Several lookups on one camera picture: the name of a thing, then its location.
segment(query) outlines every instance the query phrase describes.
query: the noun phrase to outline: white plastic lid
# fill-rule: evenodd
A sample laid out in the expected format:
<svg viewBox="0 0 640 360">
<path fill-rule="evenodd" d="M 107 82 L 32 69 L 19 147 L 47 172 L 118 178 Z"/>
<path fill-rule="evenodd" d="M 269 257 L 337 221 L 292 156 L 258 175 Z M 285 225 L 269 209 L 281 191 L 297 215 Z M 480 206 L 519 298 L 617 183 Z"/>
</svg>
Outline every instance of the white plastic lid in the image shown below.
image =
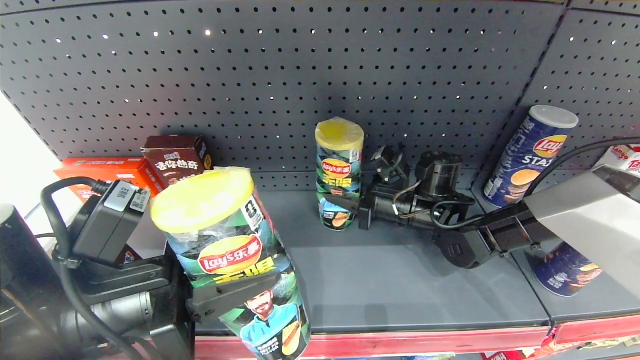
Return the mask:
<svg viewBox="0 0 640 360">
<path fill-rule="evenodd" d="M 558 129 L 573 129 L 578 125 L 578 117 L 574 113 L 555 106 L 532 106 L 529 115 L 543 124 Z"/>
</svg>

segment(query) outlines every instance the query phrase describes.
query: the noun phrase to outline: qr code label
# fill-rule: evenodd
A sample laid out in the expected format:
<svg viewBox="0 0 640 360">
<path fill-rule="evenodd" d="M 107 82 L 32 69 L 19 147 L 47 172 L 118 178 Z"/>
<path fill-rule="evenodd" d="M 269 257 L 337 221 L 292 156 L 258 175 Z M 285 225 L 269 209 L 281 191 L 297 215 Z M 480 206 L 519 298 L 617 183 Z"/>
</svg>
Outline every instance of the qr code label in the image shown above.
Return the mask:
<svg viewBox="0 0 640 360">
<path fill-rule="evenodd" d="M 360 151 L 351 150 L 351 154 L 349 154 L 349 162 L 354 163 L 360 160 Z"/>
<path fill-rule="evenodd" d="M 252 231 L 255 231 L 264 220 L 264 215 L 260 211 L 260 206 L 258 206 L 258 203 L 255 201 L 253 196 L 249 198 L 249 201 L 246 202 L 241 211 Z"/>
<path fill-rule="evenodd" d="M 147 209 L 147 204 L 149 204 L 149 197 L 151 196 L 151 192 L 148 189 L 142 190 L 140 193 L 137 193 L 133 197 L 133 201 L 129 206 L 131 209 L 144 213 Z"/>
<path fill-rule="evenodd" d="M 138 187 L 126 182 L 120 181 L 115 185 L 113 191 L 104 201 L 105 207 L 115 211 L 123 212 L 127 208 L 129 201 L 136 193 Z"/>
</svg>

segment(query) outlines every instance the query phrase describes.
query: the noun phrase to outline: red box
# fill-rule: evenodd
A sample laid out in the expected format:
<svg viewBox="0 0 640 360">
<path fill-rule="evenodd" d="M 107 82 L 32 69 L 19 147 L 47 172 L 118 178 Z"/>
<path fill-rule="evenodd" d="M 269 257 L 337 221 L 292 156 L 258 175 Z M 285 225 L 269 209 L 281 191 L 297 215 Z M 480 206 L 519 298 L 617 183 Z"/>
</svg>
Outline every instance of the red box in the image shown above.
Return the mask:
<svg viewBox="0 0 640 360">
<path fill-rule="evenodd" d="M 69 158 L 64 159 L 62 166 L 53 172 L 60 179 L 86 176 L 102 181 L 128 181 L 139 188 L 148 188 L 151 197 L 163 190 L 145 158 Z M 70 188 L 83 202 L 94 194 L 86 185 Z"/>
</svg>

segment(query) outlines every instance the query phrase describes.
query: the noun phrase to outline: yellow plastic lid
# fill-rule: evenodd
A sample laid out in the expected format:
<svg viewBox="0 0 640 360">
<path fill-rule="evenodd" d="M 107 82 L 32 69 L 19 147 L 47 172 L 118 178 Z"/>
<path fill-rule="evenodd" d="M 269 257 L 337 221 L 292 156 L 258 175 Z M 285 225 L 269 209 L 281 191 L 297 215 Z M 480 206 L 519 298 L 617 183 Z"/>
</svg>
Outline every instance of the yellow plastic lid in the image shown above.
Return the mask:
<svg viewBox="0 0 640 360">
<path fill-rule="evenodd" d="M 334 117 L 318 124 L 316 141 L 320 146 L 330 150 L 356 149 L 361 151 L 364 143 L 364 131 L 354 122 Z"/>
<path fill-rule="evenodd" d="M 216 168 L 169 186 L 151 202 L 151 220 L 171 234 L 205 229 L 240 209 L 253 192 L 251 170 Z"/>
</svg>

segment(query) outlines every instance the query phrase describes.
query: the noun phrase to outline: white wall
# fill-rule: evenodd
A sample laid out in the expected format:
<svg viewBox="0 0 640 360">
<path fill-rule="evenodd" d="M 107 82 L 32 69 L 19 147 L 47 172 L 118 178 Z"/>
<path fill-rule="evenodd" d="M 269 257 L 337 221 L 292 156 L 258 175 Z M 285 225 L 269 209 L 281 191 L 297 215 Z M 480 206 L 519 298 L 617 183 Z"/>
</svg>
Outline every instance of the white wall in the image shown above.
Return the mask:
<svg viewBox="0 0 640 360">
<path fill-rule="evenodd" d="M 60 162 L 4 96 L 0 96 L 0 154 L 0 203 L 14 205 L 24 217 L 40 202 L 42 188 L 59 180 L 53 169 Z M 81 205 L 70 190 L 56 193 L 54 200 L 65 219 Z M 27 223 L 35 234 L 51 231 L 41 208 Z"/>
</svg>

